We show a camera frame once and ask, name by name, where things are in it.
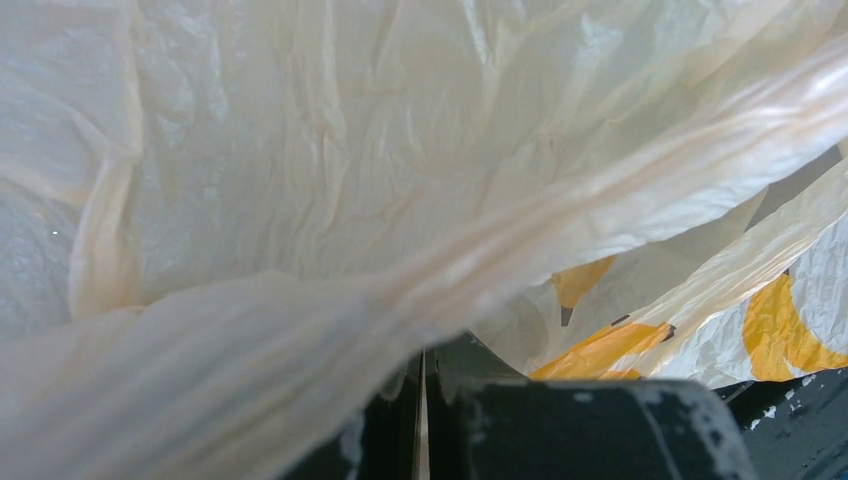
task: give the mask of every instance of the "dark surface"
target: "dark surface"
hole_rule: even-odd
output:
[[[762,478],[832,480],[848,472],[848,369],[719,393]],[[772,406],[774,418],[766,415]]]
[[[336,437],[312,452],[282,478],[286,480],[384,480],[412,479],[418,467],[418,409],[420,400],[421,357],[410,360],[399,372],[400,383],[378,393],[365,408],[364,423],[356,420]],[[345,435],[353,438],[343,442]],[[351,461],[355,452],[343,452],[343,444],[360,447],[359,462]]]
[[[425,357],[431,478],[756,478],[694,384],[531,383],[470,336]]]

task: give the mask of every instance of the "crumpled plastic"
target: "crumpled plastic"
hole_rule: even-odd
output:
[[[842,2],[624,5],[5,3],[4,475],[276,475],[416,349],[848,135]]]

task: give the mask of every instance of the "white plastic bag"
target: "white plastic bag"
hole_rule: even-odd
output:
[[[415,349],[848,134],[841,2],[614,6],[0,7],[4,475],[275,475]]]

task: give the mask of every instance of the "worn black surface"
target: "worn black surface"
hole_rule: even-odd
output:
[[[710,447],[744,451],[721,402],[694,384],[529,382],[470,337],[426,365],[434,479],[722,478],[728,459]],[[704,435],[696,420],[715,427]],[[744,454],[731,460],[735,478],[755,478]]]
[[[762,478],[833,480],[848,472],[848,369],[720,393]]]
[[[384,480],[416,478],[421,357],[407,365],[399,389],[384,388],[365,408],[358,464],[342,451],[342,433],[313,451],[286,480]]]

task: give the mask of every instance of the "plastic bag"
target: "plastic bag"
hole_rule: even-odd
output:
[[[275,475],[415,349],[848,134],[841,3],[612,6],[4,5],[4,475]],[[695,317],[780,273],[721,259],[756,285]]]

